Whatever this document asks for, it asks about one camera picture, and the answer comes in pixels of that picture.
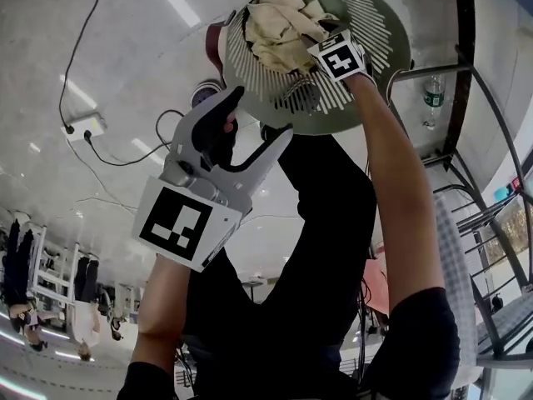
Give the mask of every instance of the green basket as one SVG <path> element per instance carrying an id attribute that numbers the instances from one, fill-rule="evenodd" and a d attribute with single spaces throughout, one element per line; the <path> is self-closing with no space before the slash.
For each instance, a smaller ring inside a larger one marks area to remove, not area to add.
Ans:
<path id="1" fill-rule="evenodd" d="M 352 34 L 371 55 L 374 77 L 385 97 L 398 70 L 409 70 L 411 48 L 400 18 L 383 0 L 319 0 L 329 13 L 348 24 Z M 325 135 L 361 124 L 351 105 L 354 100 L 342 82 L 333 82 L 319 70 L 307 75 L 280 74 L 264 67 L 245 39 L 244 7 L 227 29 L 223 77 L 228 87 L 244 86 L 240 106 L 274 128 L 292 123 L 295 133 Z"/>

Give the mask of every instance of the towel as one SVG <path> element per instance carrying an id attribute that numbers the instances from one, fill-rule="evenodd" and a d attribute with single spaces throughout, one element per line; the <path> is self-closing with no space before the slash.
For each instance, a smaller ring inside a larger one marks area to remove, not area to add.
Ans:
<path id="1" fill-rule="evenodd" d="M 246 40 L 253 43 L 252 52 L 265 67 L 282 74 L 309 73 L 315 63 L 300 36 L 322 42 L 329 32 L 318 21 L 337 19 L 318 0 L 256 0 L 247 7 Z"/>

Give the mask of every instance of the person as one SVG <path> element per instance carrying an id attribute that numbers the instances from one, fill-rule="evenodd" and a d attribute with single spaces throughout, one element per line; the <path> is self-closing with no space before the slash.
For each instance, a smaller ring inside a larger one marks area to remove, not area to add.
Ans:
<path id="1" fill-rule="evenodd" d="M 115 341 L 121 341 L 124 339 L 124 336 L 119 331 L 121 323 L 125 321 L 126 319 L 118 317 L 113 317 L 111 319 L 109 326 L 111 327 L 111 336 Z"/>
<path id="2" fill-rule="evenodd" d="M 79 343 L 78 355 L 84 362 L 91 360 L 91 347 L 100 342 L 100 315 L 94 302 L 97 292 L 98 260 L 81 257 L 74 278 L 74 313 L 72 332 Z"/>
<path id="3" fill-rule="evenodd" d="M 295 135 L 279 164 L 305 223 L 276 286 L 253 304 L 224 249 L 201 273 L 157 255 L 119 399 L 176 398 L 179 338 L 197 362 L 200 399 L 448 398 L 459 338 L 425 169 L 372 81 L 356 74 L 345 82 L 361 115 L 372 182 L 332 136 Z M 359 383 L 340 372 L 339 349 L 356 316 L 376 205 L 391 313 Z"/>
<path id="4" fill-rule="evenodd" d="M 28 222 L 29 217 L 20 217 L 23 222 Z M 40 326 L 46 320 L 58 318 L 56 312 L 38 312 L 35 305 L 27 297 L 27 283 L 30 267 L 30 251 L 33 242 L 32 230 L 26 231 L 18 245 L 21 224 L 15 219 L 9 231 L 7 240 L 7 254 L 3 258 L 4 280 L 2 285 L 3 301 L 7 305 L 9 321 L 16 333 L 22 333 L 29 346 L 41 352 L 47 348 L 47 342 L 39 336 Z"/>

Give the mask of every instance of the gray fabric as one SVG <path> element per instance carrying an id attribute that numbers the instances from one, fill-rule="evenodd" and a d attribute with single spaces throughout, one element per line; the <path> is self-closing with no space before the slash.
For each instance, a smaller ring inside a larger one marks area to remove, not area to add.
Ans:
<path id="1" fill-rule="evenodd" d="M 503 338 L 511 330 L 523 324 L 531 314 L 533 314 L 533 292 L 521 295 L 513 302 L 509 302 L 492 316 L 492 320 L 500 338 Z M 491 339 L 484 323 L 477 326 L 477 337 L 479 339 L 479 353 L 482 353 L 491 346 Z"/>
<path id="2" fill-rule="evenodd" d="M 475 366 L 476 314 L 470 274 L 456 222 L 443 195 L 435 195 L 436 224 L 446 296 L 459 330 L 461 365 Z"/>

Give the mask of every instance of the electrical cable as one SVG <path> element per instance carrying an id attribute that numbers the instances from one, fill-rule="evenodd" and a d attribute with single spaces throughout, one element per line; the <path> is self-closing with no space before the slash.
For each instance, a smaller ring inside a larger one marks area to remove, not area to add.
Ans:
<path id="1" fill-rule="evenodd" d="M 128 209 L 139 210 L 138 207 L 127 206 L 126 204 L 120 204 L 120 203 L 116 203 L 116 202 L 110 202 L 109 200 L 104 200 L 103 198 L 98 198 L 98 197 L 88 197 L 88 198 L 83 198 L 82 200 L 76 200 L 75 203 L 84 203 L 84 202 L 88 202 L 89 200 L 97 200 L 97 201 L 99 201 L 99 202 L 103 202 L 103 203 L 106 203 L 106 204 L 113 204 L 113 205 L 115 205 L 115 206 L 120 206 L 121 208 L 128 208 Z"/>
<path id="2" fill-rule="evenodd" d="M 68 146 L 70 147 L 70 149 L 72 150 L 72 152 L 74 153 L 74 155 L 76 156 L 76 158 L 82 162 L 85 166 L 87 166 L 87 168 L 91 171 L 92 175 L 96 178 L 96 180 L 98 181 L 98 183 L 100 184 L 100 187 L 102 187 L 103 191 L 106 192 L 106 194 L 112 198 L 113 200 L 115 200 L 115 202 L 117 202 L 119 204 L 119 206 L 121 208 L 123 208 L 126 212 L 128 213 L 131 213 L 131 215 L 135 216 L 135 213 L 132 212 L 130 209 L 128 209 L 126 206 L 124 206 L 124 204 L 116 197 L 114 196 L 113 194 L 111 194 L 109 192 L 109 190 L 107 190 L 106 186 L 104 185 L 104 183 L 102 182 L 102 180 L 98 177 L 97 173 L 94 172 L 94 169 L 85 161 L 83 160 L 79 155 L 78 153 L 76 152 L 76 150 L 72 147 L 72 144 L 70 143 L 70 141 L 67 139 L 67 144 Z"/>
<path id="3" fill-rule="evenodd" d="M 177 110 L 166 110 L 164 112 L 162 112 L 161 114 L 159 114 L 159 117 L 157 118 L 157 121 L 156 121 L 156 135 L 157 137 L 159 138 L 159 140 L 161 141 L 161 143 L 165 144 L 165 147 L 167 147 L 167 150 L 170 151 L 170 148 L 168 147 L 168 144 L 170 142 L 166 142 L 163 137 L 161 136 L 161 134 L 159 133 L 159 122 L 161 121 L 162 117 L 168 113 L 174 113 L 174 114 L 177 114 L 178 116 L 181 116 L 182 118 L 184 118 L 185 116 L 183 115 L 182 112 L 180 111 L 177 111 Z"/>
<path id="4" fill-rule="evenodd" d="M 359 383 L 361 383 L 363 379 L 363 373 L 365 371 L 365 336 L 366 336 L 366 305 L 365 305 L 365 297 L 363 296 L 362 289 L 359 291 L 359 320 L 361 322 L 361 343 L 359 346 L 359 363 L 358 363 L 358 372 L 357 372 L 357 379 Z"/>
<path id="5" fill-rule="evenodd" d="M 67 88 L 68 74 L 70 73 L 70 68 L 72 66 L 72 62 L 74 61 L 74 57 L 76 56 L 77 47 L 79 46 L 80 42 L 82 41 L 83 34 L 85 33 L 85 28 L 87 28 L 87 25 L 89 24 L 89 20 L 91 19 L 92 14 L 96 10 L 97 5 L 98 5 L 99 2 L 100 2 L 100 0 L 96 0 L 94 2 L 94 4 L 92 5 L 91 12 L 89 12 L 89 15 L 87 16 L 87 18 L 85 19 L 85 22 L 83 23 L 82 31 L 77 36 L 76 44 L 74 44 L 74 49 L 72 50 L 72 55 L 70 57 L 70 60 L 68 61 L 67 70 L 65 71 L 65 78 L 64 78 L 64 81 L 63 81 L 61 97 L 59 98 L 59 116 L 61 117 L 61 121 L 63 123 L 63 126 L 65 127 L 65 130 L 67 131 L 67 134 L 69 134 L 69 135 L 72 135 L 74 133 L 74 127 L 72 127 L 71 125 L 67 125 L 67 122 L 65 122 L 65 117 L 63 116 L 63 112 L 62 112 L 62 108 L 61 108 L 62 102 L 63 102 L 63 97 L 65 95 L 65 89 Z"/>
<path id="6" fill-rule="evenodd" d="M 92 150 L 94 151 L 94 153 L 96 154 L 96 156 L 98 157 L 98 160 L 100 160 L 102 163 L 106 163 L 108 164 L 109 166 L 116 166 L 118 168 L 123 168 L 125 166 L 130 166 L 132 164 L 135 164 L 135 163 L 139 163 L 139 162 L 142 162 L 142 160 L 144 160 L 145 158 L 149 158 L 155 151 L 157 151 L 159 148 L 163 148 L 167 145 L 167 143 L 162 143 L 160 145 L 158 145 L 157 147 L 155 147 L 153 150 L 151 150 L 148 154 L 145 154 L 144 156 L 142 156 L 141 158 L 138 158 L 137 160 L 133 160 L 132 162 L 126 162 L 126 163 L 114 163 L 114 162 L 108 162 L 107 160 L 104 160 L 103 158 L 100 157 L 100 154 L 98 154 L 98 151 L 94 148 L 94 145 L 92 145 L 92 141 L 90 138 L 86 138 L 85 139 L 87 141 L 87 143 L 91 146 Z"/>
<path id="7" fill-rule="evenodd" d="M 301 217 L 284 217 L 282 215 L 257 215 L 256 217 L 251 217 L 250 219 L 248 219 L 247 221 L 244 221 L 242 224 L 241 224 L 241 227 L 243 225 L 246 225 L 248 223 L 250 223 L 251 221 L 254 221 L 255 219 L 258 219 L 258 218 L 277 218 L 277 219 L 301 219 Z"/>
<path id="8" fill-rule="evenodd" d="M 192 393 L 194 394 L 194 387 L 193 387 L 193 383 L 192 383 L 192 370 L 191 370 L 191 367 L 189 366 L 189 363 L 187 363 L 187 360 L 185 359 L 185 354 L 183 354 L 183 350 L 182 350 L 182 344 L 179 342 L 177 344 L 177 347 L 179 349 L 179 355 L 178 355 L 178 360 L 182 363 L 183 367 L 185 368 L 185 372 L 187 374 L 187 378 L 189 380 L 189 383 L 191 384 L 191 390 L 192 390 Z"/>

